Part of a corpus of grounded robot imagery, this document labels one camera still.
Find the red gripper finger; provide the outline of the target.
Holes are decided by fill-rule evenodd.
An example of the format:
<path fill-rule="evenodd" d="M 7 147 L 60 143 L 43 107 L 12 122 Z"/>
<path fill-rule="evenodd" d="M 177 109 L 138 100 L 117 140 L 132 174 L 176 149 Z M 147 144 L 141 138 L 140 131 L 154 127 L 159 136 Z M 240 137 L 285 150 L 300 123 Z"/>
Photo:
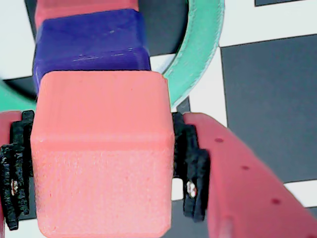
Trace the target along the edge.
<path fill-rule="evenodd" d="M 18 229 L 21 215 L 30 213 L 34 115 L 33 110 L 0 114 L 0 212 L 11 231 Z"/>
<path fill-rule="evenodd" d="M 316 218 L 230 129 L 202 113 L 172 118 L 183 214 L 206 221 L 209 237 L 316 237 Z"/>

